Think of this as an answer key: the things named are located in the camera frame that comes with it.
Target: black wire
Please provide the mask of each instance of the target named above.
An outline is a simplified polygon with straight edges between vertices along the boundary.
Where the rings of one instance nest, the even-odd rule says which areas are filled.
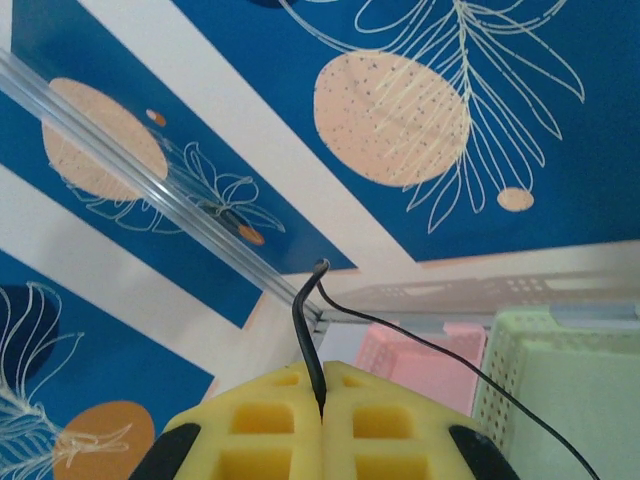
[[[516,399],[513,395],[511,395],[509,392],[507,392],[504,388],[502,388],[500,385],[498,385],[491,377],[489,377],[484,372],[482,372],[482,370],[480,370],[478,367],[476,367],[473,363],[469,362],[466,358],[458,355],[455,352],[452,352],[451,350],[448,350],[448,349],[446,349],[444,347],[441,347],[440,345],[436,345],[435,343],[429,342],[428,340],[425,340],[424,338],[420,338],[417,335],[414,335],[413,333],[408,332],[404,328],[401,328],[401,327],[399,327],[397,325],[394,325],[393,323],[387,322],[386,320],[382,320],[381,318],[374,317],[373,315],[368,315],[366,313],[361,313],[361,312],[358,312],[356,310],[351,310],[350,308],[343,307],[342,305],[336,303],[333,299],[331,299],[329,297],[329,295],[327,295],[327,292],[325,291],[325,289],[324,289],[324,287],[323,287],[323,285],[322,285],[322,283],[320,281],[316,281],[315,283],[317,283],[318,290],[320,292],[320,295],[324,299],[324,301],[327,302],[329,305],[331,305],[336,310],[338,310],[340,312],[343,312],[343,313],[346,313],[346,314],[349,314],[349,315],[353,315],[354,317],[358,317],[358,318],[362,318],[364,320],[369,320],[371,322],[378,323],[378,324],[383,325],[383,326],[385,326],[387,328],[391,328],[392,330],[395,330],[396,332],[399,332],[399,333],[409,337],[410,339],[415,340],[416,342],[418,342],[418,343],[420,343],[422,345],[425,345],[425,346],[427,346],[427,347],[429,347],[429,348],[431,348],[433,350],[436,350],[437,352],[443,353],[443,354],[453,358],[454,360],[460,362],[461,364],[463,364],[465,367],[467,367],[469,370],[471,370],[473,373],[475,373],[478,377],[480,377],[482,380],[484,380],[489,385],[491,385],[491,387],[496,389],[507,400],[509,400],[511,403],[513,403],[516,407],[518,407],[527,417],[529,417],[531,420],[536,422],[538,425],[540,425],[542,428],[544,428],[549,434],[551,434],[551,436],[553,436],[556,440],[558,440],[567,450],[569,450],[569,452],[571,452],[571,454],[576,458],[576,460],[578,460],[578,462],[580,462],[580,464],[584,467],[584,469],[587,472],[589,472],[589,475],[591,475],[591,478],[593,480],[600,480],[600,477],[598,476],[596,471],[593,469],[593,467],[591,467],[591,465],[589,465],[589,462],[587,462],[587,460],[582,456],[582,454],[580,454],[580,452],[573,445],[571,445],[571,443],[566,438],[564,438],[553,427],[551,427],[551,425],[546,423],[544,420],[542,420],[540,417],[538,417],[535,413],[533,413],[531,410],[529,410],[527,407],[525,407],[518,399]]]
[[[316,347],[311,339],[311,333],[309,333],[309,327],[304,316],[304,302],[309,298],[313,289],[318,285],[320,279],[328,270],[328,260],[322,260],[317,263],[313,268],[311,278],[307,280],[295,296],[291,307],[293,325],[296,329],[296,335],[298,336],[298,343],[300,344],[304,363],[307,365],[307,370],[309,371],[309,378],[311,379],[313,393],[316,396],[318,408],[320,409],[320,417],[322,417],[324,404],[327,399],[327,382],[325,381],[322,364],[318,358],[318,353],[316,352]]]

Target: pink plastic basket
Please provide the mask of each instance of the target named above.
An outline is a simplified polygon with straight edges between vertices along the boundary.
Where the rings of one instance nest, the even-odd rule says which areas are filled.
[[[487,335],[481,325],[449,323],[424,339],[480,367]],[[369,327],[356,366],[471,415],[477,376],[452,358],[380,325]]]

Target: yellow sponge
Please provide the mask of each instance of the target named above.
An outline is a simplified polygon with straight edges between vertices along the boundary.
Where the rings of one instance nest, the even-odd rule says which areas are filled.
[[[131,480],[476,478],[449,431],[473,420],[341,362],[324,372],[322,419],[295,364],[173,418]]]

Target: white leaf line drawing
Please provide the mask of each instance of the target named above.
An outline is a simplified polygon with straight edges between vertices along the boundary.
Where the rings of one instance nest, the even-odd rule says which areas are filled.
[[[255,203],[260,190],[253,177],[218,174],[213,162],[200,151],[198,142],[189,142],[181,149],[160,133],[148,130],[167,157],[167,180],[197,207],[205,210],[232,233],[237,233],[240,225],[254,231],[269,228],[285,233],[284,224]],[[132,201],[111,200],[88,193],[64,177],[61,178],[88,210],[114,221],[126,230],[161,234],[182,232],[182,229],[143,198]]]
[[[0,288],[0,302],[4,303],[7,312],[4,325],[0,324],[0,480],[40,480],[60,462],[69,467],[77,454],[125,452],[129,445],[122,438],[133,426],[130,423],[110,434],[93,435],[64,430],[49,419],[44,405],[35,400],[36,394],[71,360],[84,333],[53,336],[60,320],[62,299],[53,289],[40,283],[29,282],[27,288],[29,296],[24,312],[12,309],[10,296]],[[56,316],[41,333],[45,298],[53,301]],[[38,317],[21,347],[15,378],[8,378],[7,352],[13,351],[12,342],[16,341],[22,328],[28,328],[25,321],[34,312]],[[17,316],[19,318],[10,327],[11,319]],[[37,385],[27,387],[27,376],[36,357],[54,345],[60,348],[64,344],[69,344],[64,359]]]
[[[508,103],[505,95],[492,87],[480,73],[477,64],[478,60],[482,60],[485,63],[483,68],[490,68],[493,70],[492,73],[497,73],[512,89],[512,96],[524,102],[525,109],[532,114],[537,124],[558,140],[562,140],[560,127],[550,109],[535,93],[529,81],[517,72],[517,68],[524,68],[527,73],[546,78],[584,103],[585,89],[578,74],[535,33],[535,30],[548,23],[565,6],[567,0],[556,0],[540,15],[518,21],[514,17],[526,4],[526,0],[514,0],[511,5],[501,9],[490,9],[470,1],[446,0],[451,3],[451,8],[436,18],[433,18],[433,12],[438,0],[416,0],[399,19],[379,27],[365,28],[362,25],[363,15],[372,5],[381,3],[380,0],[366,0],[353,21],[353,27],[359,34],[371,36],[398,31],[397,35],[394,33],[391,41],[375,48],[359,47],[340,41],[312,26],[287,3],[287,0],[279,1],[308,33],[338,52],[358,52],[363,56],[401,56],[405,61],[396,62],[397,68],[388,72],[383,81],[375,86],[376,91],[383,88],[387,89],[387,92],[392,91],[392,87],[403,78],[403,73],[411,66],[412,62],[406,62],[408,59],[427,67],[425,72],[430,70],[445,78],[448,83],[446,88],[453,87],[459,94],[468,112],[470,125],[469,137],[466,144],[460,148],[458,159],[433,181],[407,182],[403,185],[404,192],[413,190],[407,212],[427,201],[432,202],[427,233],[432,233],[449,217],[458,204],[462,190],[466,190],[474,213],[480,213],[485,208],[487,192],[481,175],[488,177],[489,185],[493,185],[499,194],[499,201],[500,194],[515,191],[530,196],[532,203],[532,164],[544,167],[545,155],[530,128],[516,115],[514,107],[510,104],[514,100],[509,100]],[[317,8],[330,8],[330,5],[329,3]],[[562,71],[562,74],[554,73],[552,67],[540,66],[539,62],[509,48],[506,43],[508,38],[513,36],[517,36],[520,42],[527,42],[528,48],[537,50],[535,54],[545,55],[549,62],[555,64],[553,68]],[[389,111],[393,110],[393,113],[386,115],[385,120],[378,125],[378,130],[397,121],[400,114],[407,109],[416,106],[424,108],[428,102],[435,101],[436,97],[444,93],[443,87],[427,92],[423,95],[424,98],[418,97],[415,90],[419,88],[421,80],[424,80],[424,75],[416,75],[402,91],[381,95],[372,110],[382,110],[384,106]],[[402,110],[396,112],[395,107],[400,106]],[[392,172],[392,178],[394,175],[411,176],[411,173],[420,169],[428,172],[429,168],[435,166],[435,162],[428,163],[434,152],[444,144],[446,139],[442,136],[430,142],[421,155],[412,156],[412,152],[424,141],[424,132],[428,132],[436,123],[446,124],[452,120],[452,116],[453,113],[447,113],[442,108],[435,111],[425,128],[409,140],[398,138],[390,147],[389,153],[400,148],[409,149],[402,165]]]

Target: dark blue circle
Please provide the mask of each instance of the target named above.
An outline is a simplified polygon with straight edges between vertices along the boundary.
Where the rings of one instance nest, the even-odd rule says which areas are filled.
[[[27,286],[17,285],[0,285],[0,288],[9,297],[11,307],[9,309],[5,299],[0,297],[0,352],[4,354],[4,375],[7,384],[9,388],[14,389],[22,381],[26,360],[38,349],[38,345],[45,345],[58,336],[58,322],[56,322],[58,309],[50,299],[40,295],[35,288],[29,289]],[[32,298],[31,309],[27,312],[30,298]],[[14,335],[8,339],[9,333],[23,317],[24,320]],[[25,379],[28,380],[38,373],[51,356],[54,345],[52,343],[35,356],[29,364]]]
[[[298,0],[287,0],[287,3],[293,5],[297,1]],[[249,0],[249,2],[265,8],[282,8],[282,4],[278,0]]]

